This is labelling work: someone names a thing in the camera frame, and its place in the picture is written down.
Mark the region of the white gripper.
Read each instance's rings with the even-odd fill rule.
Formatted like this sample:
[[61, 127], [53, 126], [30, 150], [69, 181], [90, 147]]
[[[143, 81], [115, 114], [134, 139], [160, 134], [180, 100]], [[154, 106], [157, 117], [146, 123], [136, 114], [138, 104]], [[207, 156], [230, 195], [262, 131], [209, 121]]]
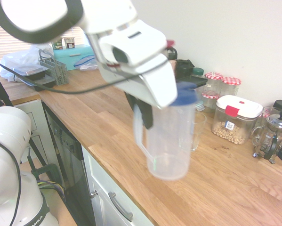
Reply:
[[174, 72], [165, 55], [157, 55], [137, 67], [120, 65], [111, 68], [100, 63], [99, 71], [108, 83], [124, 80], [115, 86], [125, 92], [132, 111], [136, 105], [136, 98], [145, 102], [140, 104], [140, 111], [146, 129], [153, 126], [152, 106], [164, 108], [177, 98]]

